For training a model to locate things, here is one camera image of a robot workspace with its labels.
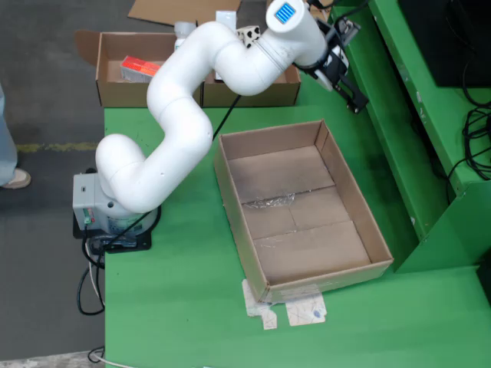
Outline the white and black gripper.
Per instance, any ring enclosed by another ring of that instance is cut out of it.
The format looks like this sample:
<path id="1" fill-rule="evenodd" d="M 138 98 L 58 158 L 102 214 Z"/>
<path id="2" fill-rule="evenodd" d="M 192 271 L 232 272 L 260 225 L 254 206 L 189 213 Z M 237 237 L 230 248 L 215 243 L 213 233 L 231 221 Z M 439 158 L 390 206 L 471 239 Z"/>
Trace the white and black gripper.
<path id="1" fill-rule="evenodd" d="M 325 58 L 315 65 L 298 66 L 300 71 L 312 77 L 324 89 L 336 90 L 346 101 L 347 108 L 358 114 L 367 106 L 369 99 L 346 77 L 348 68 L 348 58 L 339 45 L 329 48 Z"/>

